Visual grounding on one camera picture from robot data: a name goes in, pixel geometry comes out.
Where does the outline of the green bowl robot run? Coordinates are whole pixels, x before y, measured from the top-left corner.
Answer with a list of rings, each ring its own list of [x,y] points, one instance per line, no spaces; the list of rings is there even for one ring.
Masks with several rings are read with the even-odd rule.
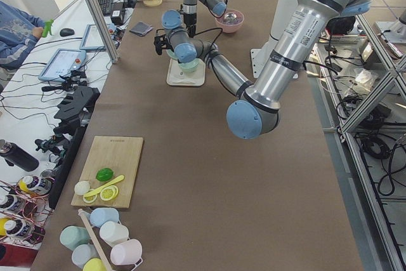
[[[174,53],[171,49],[167,49],[167,50],[166,50],[166,53],[167,53],[167,55],[168,55],[170,58],[172,58],[173,60],[175,60],[175,61],[178,60],[177,56],[175,55],[175,53]]]
[[[201,60],[199,58],[195,58],[191,62],[187,62],[187,63],[179,62],[178,66],[179,66],[180,70],[182,71],[182,73],[188,74],[188,73],[195,72],[197,70],[197,67],[199,66],[200,62],[201,62]]]

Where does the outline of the cream rabbit tray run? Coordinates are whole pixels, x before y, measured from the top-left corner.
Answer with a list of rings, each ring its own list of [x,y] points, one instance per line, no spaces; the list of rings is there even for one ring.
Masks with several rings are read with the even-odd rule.
[[[170,59],[166,82],[170,86],[199,87],[204,84],[205,71],[206,66],[201,61],[195,72],[184,74],[178,66],[178,61]]]

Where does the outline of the pink bowl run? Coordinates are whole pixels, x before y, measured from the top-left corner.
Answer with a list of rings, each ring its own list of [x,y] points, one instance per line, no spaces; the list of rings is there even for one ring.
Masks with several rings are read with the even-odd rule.
[[[226,13],[228,13],[228,12],[234,12],[234,13],[236,13],[237,16],[238,16],[238,22],[235,22],[235,23],[225,23],[225,22],[223,21],[223,17],[224,17],[224,15],[225,15]],[[227,9],[227,10],[225,11],[225,14],[224,14],[222,17],[218,17],[218,18],[215,18],[215,19],[214,19],[215,22],[216,22],[216,25],[217,25],[218,27],[221,27],[221,28],[223,29],[223,32],[224,32],[224,33],[227,33],[227,34],[231,34],[231,33],[234,33],[234,32],[236,32],[236,31],[238,31],[238,30],[241,28],[241,26],[243,25],[243,23],[244,23],[244,19],[245,19],[244,15],[243,15],[240,11],[235,10],[235,9]]]

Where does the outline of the black computer mouse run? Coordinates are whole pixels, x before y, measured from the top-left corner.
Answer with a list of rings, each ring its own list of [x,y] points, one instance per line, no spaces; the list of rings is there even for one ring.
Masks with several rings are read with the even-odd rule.
[[[67,37],[67,36],[72,36],[75,34],[75,30],[71,28],[63,28],[60,30],[60,36],[61,37]]]

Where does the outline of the teach pendant lower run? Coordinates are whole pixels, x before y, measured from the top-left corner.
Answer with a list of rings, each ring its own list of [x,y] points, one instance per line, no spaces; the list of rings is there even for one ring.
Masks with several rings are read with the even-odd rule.
[[[58,49],[38,75],[40,81],[64,82],[86,59],[84,50]]]

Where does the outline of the wooden cutting board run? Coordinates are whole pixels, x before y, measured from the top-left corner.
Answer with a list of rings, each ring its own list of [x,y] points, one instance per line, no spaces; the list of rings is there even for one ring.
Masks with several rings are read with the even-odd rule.
[[[86,203],[81,196],[74,195],[71,205],[76,207],[128,208],[132,198],[142,147],[142,137],[95,136],[79,180],[88,181],[93,189],[101,187],[105,183],[98,181],[96,174],[103,168],[111,169],[114,172],[114,178],[122,175],[124,179],[116,183],[119,193],[112,200],[104,201],[97,197],[95,202]]]

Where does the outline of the yellow plastic knife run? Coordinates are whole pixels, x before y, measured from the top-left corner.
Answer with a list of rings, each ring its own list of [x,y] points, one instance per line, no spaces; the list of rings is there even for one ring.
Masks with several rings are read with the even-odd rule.
[[[104,188],[109,187],[111,185],[114,185],[114,184],[116,184],[118,182],[121,182],[124,179],[125,179],[124,175],[119,175],[116,178],[114,178],[114,179],[110,180],[109,182],[105,183],[104,185],[101,185],[100,187],[85,193],[84,197],[91,197],[91,196],[94,196],[96,194],[99,194]]]

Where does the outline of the person in blue shirt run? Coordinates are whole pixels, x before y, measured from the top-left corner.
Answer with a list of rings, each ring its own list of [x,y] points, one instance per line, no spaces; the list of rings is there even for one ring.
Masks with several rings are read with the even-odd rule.
[[[45,22],[1,1],[1,67],[19,69],[42,37]]]

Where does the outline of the lemon slices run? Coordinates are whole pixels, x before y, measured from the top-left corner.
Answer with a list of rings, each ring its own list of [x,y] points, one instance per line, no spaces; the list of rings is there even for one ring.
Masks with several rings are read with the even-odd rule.
[[[97,198],[100,198],[102,201],[111,201],[115,199],[119,194],[119,188],[115,185],[107,186],[101,190],[100,193],[92,196],[83,196],[82,199],[85,203],[91,204],[94,203]]]

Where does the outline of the white garlic bulb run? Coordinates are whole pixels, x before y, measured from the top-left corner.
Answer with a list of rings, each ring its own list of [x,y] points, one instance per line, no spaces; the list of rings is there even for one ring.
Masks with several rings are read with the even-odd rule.
[[[89,192],[91,186],[87,180],[79,181],[74,186],[74,193],[76,195],[84,195]]]

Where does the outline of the blue mug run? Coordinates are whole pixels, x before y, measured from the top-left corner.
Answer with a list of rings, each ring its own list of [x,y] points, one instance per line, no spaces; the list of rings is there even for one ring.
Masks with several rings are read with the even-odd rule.
[[[119,212],[115,208],[96,208],[91,212],[89,221],[98,228],[108,221],[119,223]]]

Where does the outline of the black water bottle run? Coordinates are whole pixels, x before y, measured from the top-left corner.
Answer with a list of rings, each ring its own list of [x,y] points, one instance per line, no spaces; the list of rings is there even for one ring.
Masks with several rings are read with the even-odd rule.
[[[34,171],[39,166],[39,161],[13,142],[1,139],[1,157],[9,166],[18,166],[26,172]]]

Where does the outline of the white mug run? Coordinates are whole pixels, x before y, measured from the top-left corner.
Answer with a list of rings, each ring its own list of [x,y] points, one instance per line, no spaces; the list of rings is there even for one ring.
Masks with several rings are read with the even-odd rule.
[[[129,230],[126,226],[113,221],[107,221],[99,230],[100,237],[110,246],[114,247],[129,239]]]

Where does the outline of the green mug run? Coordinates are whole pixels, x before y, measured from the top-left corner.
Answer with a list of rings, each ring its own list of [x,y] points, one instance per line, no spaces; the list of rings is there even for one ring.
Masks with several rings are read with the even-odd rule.
[[[84,227],[68,226],[60,234],[61,244],[71,251],[77,246],[87,244],[89,240],[90,236]]]

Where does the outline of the aluminium frame post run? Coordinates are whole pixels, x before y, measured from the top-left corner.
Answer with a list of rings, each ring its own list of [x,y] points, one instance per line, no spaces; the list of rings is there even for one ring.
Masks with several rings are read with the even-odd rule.
[[[91,13],[93,21],[100,34],[103,45],[104,45],[112,63],[117,63],[117,61],[119,59],[118,52],[115,48],[112,38],[110,37],[110,33],[106,26],[105,19],[102,15],[102,11],[100,9],[98,1],[97,0],[85,0],[85,2],[88,6],[88,10]]]

